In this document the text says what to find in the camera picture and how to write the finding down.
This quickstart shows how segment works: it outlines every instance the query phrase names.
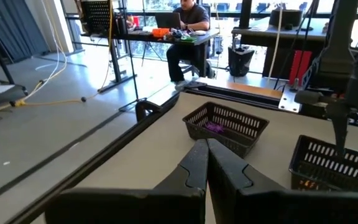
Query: man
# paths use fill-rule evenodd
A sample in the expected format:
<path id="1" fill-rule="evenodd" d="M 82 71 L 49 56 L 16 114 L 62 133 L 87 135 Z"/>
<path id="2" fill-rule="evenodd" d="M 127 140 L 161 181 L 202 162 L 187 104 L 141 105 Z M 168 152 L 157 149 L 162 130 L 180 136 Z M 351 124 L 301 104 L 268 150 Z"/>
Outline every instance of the man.
<path id="1" fill-rule="evenodd" d="M 181 7 L 173 12 L 179 12 L 180 24 L 183 30 L 209 30 L 209 14 L 207 10 L 195 3 L 195 0 L 181 0 Z M 176 84 L 176 89 L 181 90 L 186 85 L 185 77 L 179 66 L 180 60 L 191 60 L 198 70 L 201 71 L 198 60 L 200 59 L 200 47 L 172 45 L 167 50 L 169 76 L 171 82 Z M 207 75 L 212 72 L 211 65 L 207 63 Z"/>

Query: black plastic basket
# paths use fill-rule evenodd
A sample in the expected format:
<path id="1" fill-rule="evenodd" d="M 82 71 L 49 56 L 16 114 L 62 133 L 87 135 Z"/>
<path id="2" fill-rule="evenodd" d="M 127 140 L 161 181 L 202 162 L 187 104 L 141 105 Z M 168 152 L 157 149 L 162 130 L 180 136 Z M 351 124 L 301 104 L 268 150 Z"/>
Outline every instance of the black plastic basket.
<path id="1" fill-rule="evenodd" d="M 337 156 L 335 145 L 301 135 L 290 164 L 294 190 L 358 192 L 358 151 L 345 149 Z"/>
<path id="2" fill-rule="evenodd" d="M 266 119 L 207 102 L 183 118 L 192 139 L 214 138 L 240 157 L 244 157 L 269 124 Z M 223 127 L 222 133 L 206 128 L 208 123 Z"/>

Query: red object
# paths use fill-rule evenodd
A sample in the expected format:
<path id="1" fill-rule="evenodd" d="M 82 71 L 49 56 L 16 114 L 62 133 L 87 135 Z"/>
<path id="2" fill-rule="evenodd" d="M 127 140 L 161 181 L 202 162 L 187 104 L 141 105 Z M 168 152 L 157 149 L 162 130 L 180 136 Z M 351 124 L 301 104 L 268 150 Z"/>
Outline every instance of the red object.
<path id="1" fill-rule="evenodd" d="M 134 24 L 139 27 L 139 16 L 134 16 Z"/>
<path id="2" fill-rule="evenodd" d="M 290 85 L 294 84 L 295 78 L 298 77 L 298 86 L 301 86 L 302 85 L 302 77 L 309 68 L 311 52 L 304 51 L 303 56 L 302 56 L 302 61 L 300 61 L 301 55 L 302 55 L 301 50 L 295 51 L 295 55 L 294 55 L 293 61 L 292 61 L 291 73 L 290 73 L 290 81 L 289 81 Z"/>

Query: sneaker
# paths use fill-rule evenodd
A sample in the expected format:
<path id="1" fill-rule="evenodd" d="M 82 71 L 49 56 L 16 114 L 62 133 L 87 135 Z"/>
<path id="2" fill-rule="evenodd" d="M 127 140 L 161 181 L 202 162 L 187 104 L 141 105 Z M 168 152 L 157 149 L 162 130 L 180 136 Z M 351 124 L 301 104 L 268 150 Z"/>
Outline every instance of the sneaker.
<path id="1" fill-rule="evenodd" d="M 185 85 L 187 85 L 187 81 L 180 81 L 180 82 L 175 82 L 175 89 L 176 91 L 182 91 L 185 87 Z"/>

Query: floor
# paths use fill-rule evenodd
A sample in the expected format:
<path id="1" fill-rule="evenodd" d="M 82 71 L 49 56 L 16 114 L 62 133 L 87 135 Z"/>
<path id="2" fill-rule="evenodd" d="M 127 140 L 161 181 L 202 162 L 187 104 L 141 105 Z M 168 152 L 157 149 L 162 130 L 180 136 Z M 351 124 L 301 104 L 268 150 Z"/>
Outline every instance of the floor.
<path id="1" fill-rule="evenodd" d="M 88 51 L 69 56 L 68 61 L 70 63 L 66 69 L 31 97 L 29 103 L 77 100 L 96 93 L 105 78 L 107 58 L 95 60 L 94 54 Z M 140 98 L 148 97 L 150 101 L 161 104 L 172 95 L 174 88 L 166 75 L 165 62 L 146 60 L 141 67 L 141 60 L 135 59 L 134 64 L 138 74 Z M 120 60 L 120 66 L 121 69 L 130 71 L 127 60 Z M 52 61 L 32 58 L 10 65 L 9 70 L 17 83 L 31 90 L 39 80 L 47 78 L 54 67 Z M 1 69 L 0 78 L 4 78 Z M 233 81 L 224 70 L 218 71 L 217 79 L 222 82 Z M 235 81 L 255 86 L 266 85 L 260 75 L 252 73 Z M 125 113 L 88 139 L 68 149 L 62 156 L 46 163 L 42 169 L 37 167 L 41 161 L 57 153 L 134 99 L 134 82 L 129 81 L 86 103 L 30 106 L 0 112 L 0 193 L 4 193 L 1 191 L 2 186 L 12 187 L 0 196 L 0 207 L 5 207 L 4 213 L 0 212 L 0 223 L 19 212 L 135 124 L 134 113 Z M 35 169 L 32 175 L 29 173 L 18 184 L 12 183 L 31 169 Z"/>

